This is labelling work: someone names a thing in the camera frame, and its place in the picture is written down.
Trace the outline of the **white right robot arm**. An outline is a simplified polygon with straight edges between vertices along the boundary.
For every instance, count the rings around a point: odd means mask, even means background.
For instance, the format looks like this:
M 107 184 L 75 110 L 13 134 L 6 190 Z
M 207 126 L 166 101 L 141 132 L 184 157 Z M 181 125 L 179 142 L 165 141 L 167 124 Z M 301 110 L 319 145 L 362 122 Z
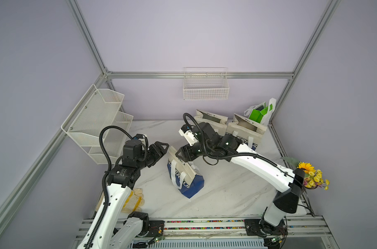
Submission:
M 287 214 L 297 212 L 303 191 L 305 172 L 289 169 L 252 150 L 232 134 L 219 135 L 210 124 L 198 123 L 189 114 L 183 114 L 185 124 L 179 133 L 187 145 L 182 146 L 176 157 L 192 162 L 198 157 L 219 162 L 225 160 L 255 173 L 276 189 L 272 203 L 265 209 L 259 225 L 262 229 L 276 229 Z

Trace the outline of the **green white takeout bag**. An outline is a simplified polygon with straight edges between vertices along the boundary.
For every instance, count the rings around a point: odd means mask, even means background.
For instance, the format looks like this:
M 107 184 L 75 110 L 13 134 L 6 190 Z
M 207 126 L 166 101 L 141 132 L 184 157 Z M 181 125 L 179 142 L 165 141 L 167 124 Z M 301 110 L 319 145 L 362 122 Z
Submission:
M 271 98 L 268 104 L 266 104 L 266 102 L 263 102 L 262 104 L 251 106 L 244 112 L 244 116 L 254 122 L 267 126 L 270 122 L 273 112 L 275 111 L 275 108 L 276 99 Z

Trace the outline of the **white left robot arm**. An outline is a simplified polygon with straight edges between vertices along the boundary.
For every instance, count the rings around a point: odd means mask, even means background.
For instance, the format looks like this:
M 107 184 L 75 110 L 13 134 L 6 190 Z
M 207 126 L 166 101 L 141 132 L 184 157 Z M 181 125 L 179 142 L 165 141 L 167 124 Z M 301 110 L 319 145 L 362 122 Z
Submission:
M 123 154 L 113 164 L 103 143 L 103 135 L 110 129 L 123 132 L 128 141 L 123 146 Z M 105 155 L 108 169 L 101 181 L 102 209 L 97 212 L 91 227 L 79 244 L 80 249 L 126 249 L 134 238 L 144 237 L 150 231 L 147 213 L 133 211 L 123 227 L 116 229 L 119 215 L 125 203 L 133 195 L 133 187 L 141 175 L 141 170 L 154 166 L 168 151 L 169 144 L 155 142 L 149 144 L 147 136 L 137 134 L 132 137 L 118 126 L 107 126 L 99 135 L 100 148 Z

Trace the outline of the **blue beige bag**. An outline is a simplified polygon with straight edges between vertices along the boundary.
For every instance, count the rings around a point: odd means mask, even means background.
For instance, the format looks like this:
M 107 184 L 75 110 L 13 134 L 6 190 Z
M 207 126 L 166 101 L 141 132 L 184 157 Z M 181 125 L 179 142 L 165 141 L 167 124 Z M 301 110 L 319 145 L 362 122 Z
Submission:
M 196 116 L 194 118 L 198 123 L 209 123 L 211 127 L 215 130 L 215 132 L 217 132 L 219 135 L 225 135 L 228 127 L 228 117 L 201 110 L 196 110 Z
M 252 150 L 256 150 L 262 142 L 266 130 L 267 127 L 262 124 L 234 114 L 233 121 L 227 125 L 226 134 L 240 139 Z
M 191 199 L 205 185 L 204 177 L 192 162 L 184 162 L 176 156 L 177 150 L 168 148 L 167 168 L 173 186 L 186 198 Z

